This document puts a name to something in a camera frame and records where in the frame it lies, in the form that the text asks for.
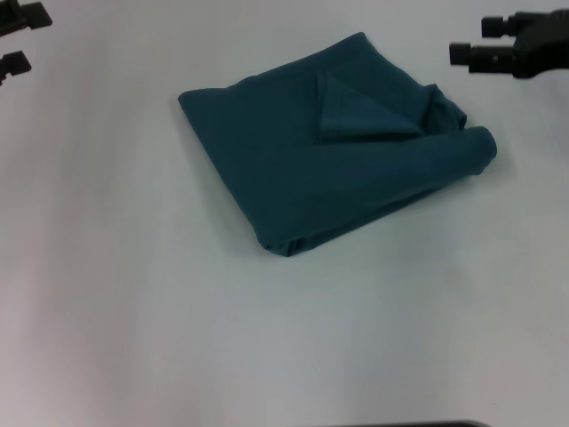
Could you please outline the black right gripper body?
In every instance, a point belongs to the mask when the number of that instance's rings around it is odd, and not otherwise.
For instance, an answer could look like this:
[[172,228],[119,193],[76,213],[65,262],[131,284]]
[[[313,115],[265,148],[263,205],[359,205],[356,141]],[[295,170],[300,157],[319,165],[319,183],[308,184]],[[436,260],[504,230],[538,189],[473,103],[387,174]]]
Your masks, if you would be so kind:
[[512,48],[512,76],[530,79],[551,71],[568,70],[568,10],[549,13],[517,12],[519,28]]

